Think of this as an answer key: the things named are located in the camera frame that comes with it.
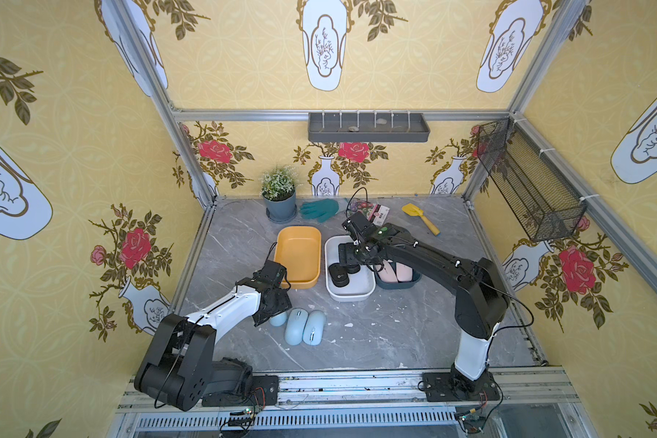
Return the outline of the pink mouse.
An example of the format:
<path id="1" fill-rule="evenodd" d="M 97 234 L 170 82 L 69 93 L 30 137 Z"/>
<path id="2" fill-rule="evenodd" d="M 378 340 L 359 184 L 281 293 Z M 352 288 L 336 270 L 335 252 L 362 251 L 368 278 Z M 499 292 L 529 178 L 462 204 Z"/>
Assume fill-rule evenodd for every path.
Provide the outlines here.
<path id="1" fill-rule="evenodd" d="M 399 283 L 410 283 L 414 278 L 414 271 L 402 263 L 395 264 L 395 273 Z"/>
<path id="2" fill-rule="evenodd" d="M 379 279 L 381 279 L 381 282 L 385 284 L 398 283 L 394 268 L 389 262 L 382 263 L 381 266 L 376 269 L 376 272 Z"/>

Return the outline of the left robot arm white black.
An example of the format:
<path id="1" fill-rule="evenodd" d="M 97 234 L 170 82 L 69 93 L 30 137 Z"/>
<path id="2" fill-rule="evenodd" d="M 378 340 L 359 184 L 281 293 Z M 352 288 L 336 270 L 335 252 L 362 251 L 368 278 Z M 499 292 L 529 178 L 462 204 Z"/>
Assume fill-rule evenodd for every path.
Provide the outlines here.
<path id="1" fill-rule="evenodd" d="M 215 344 L 244 319 L 259 326 L 290 308 L 286 288 L 247 278 L 203 310 L 166 316 L 135 376 L 135 390 L 153 398 L 155 408 L 183 412 L 204 398 L 243 401 L 252 389 L 252 367 L 235 359 L 216 361 Z"/>

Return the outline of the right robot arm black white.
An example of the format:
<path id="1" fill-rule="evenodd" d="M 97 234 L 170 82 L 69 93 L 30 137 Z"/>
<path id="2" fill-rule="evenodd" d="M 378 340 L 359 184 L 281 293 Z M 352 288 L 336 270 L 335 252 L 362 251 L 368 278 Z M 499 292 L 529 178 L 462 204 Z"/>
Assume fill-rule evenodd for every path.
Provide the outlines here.
<path id="1" fill-rule="evenodd" d="M 494 388 L 488 355 L 496 330 L 511 298 L 504 279 L 487 258 L 472 260 L 427 245 L 401 226 L 342 224 L 352 240 L 348 261 L 377 268 L 388 261 L 400 263 L 432 279 L 456 298 L 454 318 L 461 330 L 456 360 L 447 373 L 447 400 L 479 401 Z"/>

